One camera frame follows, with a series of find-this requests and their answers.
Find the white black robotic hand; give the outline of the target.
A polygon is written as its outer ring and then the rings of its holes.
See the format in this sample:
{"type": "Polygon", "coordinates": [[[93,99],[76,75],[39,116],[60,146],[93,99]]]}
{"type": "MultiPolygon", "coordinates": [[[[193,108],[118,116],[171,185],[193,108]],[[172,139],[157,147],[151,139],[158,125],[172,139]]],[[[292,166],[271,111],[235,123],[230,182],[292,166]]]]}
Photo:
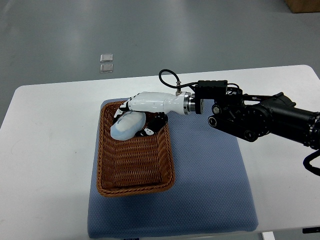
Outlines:
{"type": "Polygon", "coordinates": [[[113,124],[126,112],[145,113],[145,124],[134,137],[148,137],[158,133],[167,124],[169,112],[187,115],[194,110],[194,97],[189,92],[182,92],[178,95],[163,92],[141,92],[119,106],[114,114],[113,124]]]}

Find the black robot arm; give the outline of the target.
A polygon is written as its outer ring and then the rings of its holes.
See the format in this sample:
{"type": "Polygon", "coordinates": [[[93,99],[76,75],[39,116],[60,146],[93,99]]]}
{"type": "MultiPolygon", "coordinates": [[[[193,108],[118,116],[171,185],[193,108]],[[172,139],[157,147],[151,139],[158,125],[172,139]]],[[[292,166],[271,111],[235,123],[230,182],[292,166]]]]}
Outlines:
{"type": "Polygon", "coordinates": [[[203,101],[213,100],[208,124],[248,142],[274,134],[315,150],[303,160],[309,172],[319,175],[311,162],[320,156],[320,114],[296,108],[283,92],[275,95],[244,94],[226,80],[200,80],[192,87],[190,110],[202,114],[203,101]]]}

